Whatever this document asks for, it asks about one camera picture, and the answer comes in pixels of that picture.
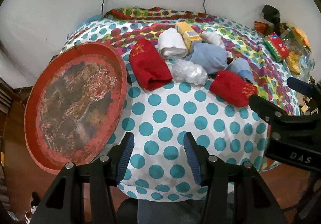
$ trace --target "silver bolt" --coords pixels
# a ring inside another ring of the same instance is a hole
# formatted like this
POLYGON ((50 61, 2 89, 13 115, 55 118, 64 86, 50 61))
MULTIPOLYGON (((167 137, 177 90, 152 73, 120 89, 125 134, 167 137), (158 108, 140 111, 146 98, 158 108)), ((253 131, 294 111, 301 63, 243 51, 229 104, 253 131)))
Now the silver bolt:
POLYGON ((100 159, 101 162, 105 162, 105 161, 109 160, 109 157, 107 155, 103 155, 99 159, 100 159))
POLYGON ((244 167, 247 168, 247 169, 250 169, 250 168, 252 168, 252 166, 253 166, 252 163, 250 163, 249 161, 246 161, 243 165, 244 165, 244 167))
POLYGON ((68 162, 65 167, 66 167, 66 169, 71 169, 73 167, 73 163, 68 162))
POLYGON ((273 133, 272 133, 272 138, 273 138, 274 140, 279 141, 279 140, 281 139, 281 135, 280 135, 278 132, 273 132, 273 133))
POLYGON ((214 155, 211 155, 208 157, 208 160, 211 161, 211 162, 217 162, 218 158, 214 155))
POLYGON ((282 116, 282 113, 280 113, 279 111, 276 111, 274 114, 279 118, 282 116))

